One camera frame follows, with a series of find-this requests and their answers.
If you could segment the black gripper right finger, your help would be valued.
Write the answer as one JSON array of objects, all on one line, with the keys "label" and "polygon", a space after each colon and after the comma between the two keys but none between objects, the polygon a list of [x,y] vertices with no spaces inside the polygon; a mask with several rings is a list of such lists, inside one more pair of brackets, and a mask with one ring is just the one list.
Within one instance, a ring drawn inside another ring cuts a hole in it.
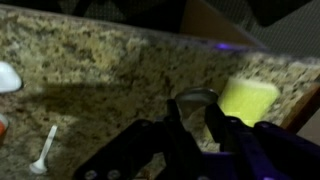
[{"label": "black gripper right finger", "polygon": [[217,153],[205,155],[212,180],[320,180],[320,146],[262,121],[249,127],[215,103],[205,123]]}]

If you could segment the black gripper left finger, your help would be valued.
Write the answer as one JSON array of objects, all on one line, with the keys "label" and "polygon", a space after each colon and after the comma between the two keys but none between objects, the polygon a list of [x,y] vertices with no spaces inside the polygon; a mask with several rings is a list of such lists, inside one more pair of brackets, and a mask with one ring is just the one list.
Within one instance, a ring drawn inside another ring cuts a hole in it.
[{"label": "black gripper left finger", "polygon": [[158,180],[197,180],[204,174],[203,156],[180,121],[175,100],[155,122],[139,119],[76,169],[73,180],[133,180],[162,153],[166,167]]}]

